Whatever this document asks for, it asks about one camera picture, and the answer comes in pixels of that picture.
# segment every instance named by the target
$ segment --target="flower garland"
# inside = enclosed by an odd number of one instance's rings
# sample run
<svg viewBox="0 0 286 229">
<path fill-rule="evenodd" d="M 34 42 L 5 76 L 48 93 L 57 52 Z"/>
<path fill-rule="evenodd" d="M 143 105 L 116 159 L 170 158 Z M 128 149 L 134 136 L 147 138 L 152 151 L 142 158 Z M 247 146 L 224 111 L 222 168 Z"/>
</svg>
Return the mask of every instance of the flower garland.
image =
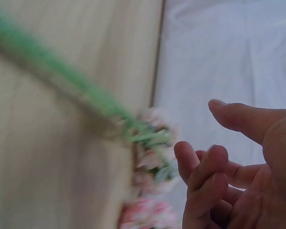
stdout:
<svg viewBox="0 0 286 229">
<path fill-rule="evenodd" d="M 178 139 L 178 128 L 159 108 L 147 109 L 139 118 L 155 132 L 167 130 L 171 141 L 158 146 L 156 150 L 136 144 L 134 187 L 139 190 L 139 197 L 126 205 L 120 229 L 181 229 L 179 218 L 170 203 L 145 197 L 167 193 L 179 180 L 174 169 L 174 145 Z"/>
</svg>

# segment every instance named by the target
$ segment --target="light wood panel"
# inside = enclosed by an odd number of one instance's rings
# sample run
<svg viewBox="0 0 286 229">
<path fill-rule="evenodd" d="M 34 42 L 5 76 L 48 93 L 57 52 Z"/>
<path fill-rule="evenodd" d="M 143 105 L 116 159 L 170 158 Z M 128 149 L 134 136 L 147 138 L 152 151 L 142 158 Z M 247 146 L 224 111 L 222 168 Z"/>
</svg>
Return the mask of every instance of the light wood panel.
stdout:
<svg viewBox="0 0 286 229">
<path fill-rule="evenodd" d="M 0 0 L 134 114 L 150 104 L 160 0 Z M 66 115 L 34 77 L 0 56 L 0 229 L 115 228 L 129 148 Z"/>
</svg>

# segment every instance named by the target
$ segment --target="skin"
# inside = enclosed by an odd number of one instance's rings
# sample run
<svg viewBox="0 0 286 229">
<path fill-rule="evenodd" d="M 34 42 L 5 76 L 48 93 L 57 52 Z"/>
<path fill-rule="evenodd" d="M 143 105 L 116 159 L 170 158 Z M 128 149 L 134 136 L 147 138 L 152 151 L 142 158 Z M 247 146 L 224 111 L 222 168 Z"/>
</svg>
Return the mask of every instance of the skin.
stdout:
<svg viewBox="0 0 286 229">
<path fill-rule="evenodd" d="M 242 166 L 223 146 L 175 146 L 187 184 L 183 229 L 286 229 L 286 110 L 211 100 L 214 118 L 263 147 L 266 164 Z M 228 184 L 244 188 L 240 191 Z"/>
</svg>

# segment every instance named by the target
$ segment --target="finger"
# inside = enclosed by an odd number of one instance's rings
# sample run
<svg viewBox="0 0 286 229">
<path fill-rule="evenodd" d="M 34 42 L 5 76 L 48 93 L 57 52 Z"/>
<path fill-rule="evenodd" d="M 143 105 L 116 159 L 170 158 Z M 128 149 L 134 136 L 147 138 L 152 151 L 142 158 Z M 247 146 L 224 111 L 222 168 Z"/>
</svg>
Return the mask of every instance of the finger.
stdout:
<svg viewBox="0 0 286 229">
<path fill-rule="evenodd" d="M 199 165 L 199 159 L 192 146 L 187 142 L 178 142 L 175 147 L 178 170 L 181 178 L 187 184 L 192 171 Z"/>
<path fill-rule="evenodd" d="M 226 149 L 222 146 L 212 146 L 189 177 L 188 195 L 198 190 L 212 174 L 223 172 L 227 162 L 228 153 Z"/>
<path fill-rule="evenodd" d="M 209 108 L 223 127 L 241 132 L 261 145 L 268 129 L 286 117 L 286 109 L 274 110 L 254 108 L 244 104 L 225 104 L 216 99 L 209 102 Z"/>
<path fill-rule="evenodd" d="M 242 166 L 229 161 L 225 169 L 229 184 L 234 187 L 248 188 L 262 165 Z"/>
<path fill-rule="evenodd" d="M 187 199 L 184 210 L 184 228 L 205 229 L 211 225 L 210 210 L 225 195 L 228 187 L 223 173 L 210 176 L 202 187 Z"/>
<path fill-rule="evenodd" d="M 197 154 L 198 159 L 201 161 L 205 155 L 205 151 L 204 150 L 198 150 L 198 151 L 196 151 L 196 154 Z"/>
<path fill-rule="evenodd" d="M 231 217 L 233 206 L 223 199 L 211 209 L 211 220 L 220 228 L 226 228 Z"/>
<path fill-rule="evenodd" d="M 231 206 L 234 206 L 234 204 L 238 201 L 242 193 L 243 191 L 241 190 L 238 190 L 233 187 L 228 187 L 227 192 L 225 196 L 223 197 L 223 200 L 231 204 Z"/>
</svg>

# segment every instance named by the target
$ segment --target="fingernail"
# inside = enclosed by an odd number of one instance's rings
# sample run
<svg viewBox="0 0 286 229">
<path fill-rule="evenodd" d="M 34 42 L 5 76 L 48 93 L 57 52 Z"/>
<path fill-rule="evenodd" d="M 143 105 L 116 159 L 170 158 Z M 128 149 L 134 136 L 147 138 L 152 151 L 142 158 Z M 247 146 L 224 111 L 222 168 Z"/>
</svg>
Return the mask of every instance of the fingernail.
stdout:
<svg viewBox="0 0 286 229">
<path fill-rule="evenodd" d="M 220 107 L 226 105 L 225 102 L 218 100 L 218 99 L 211 99 L 209 104 L 214 107 Z"/>
</svg>

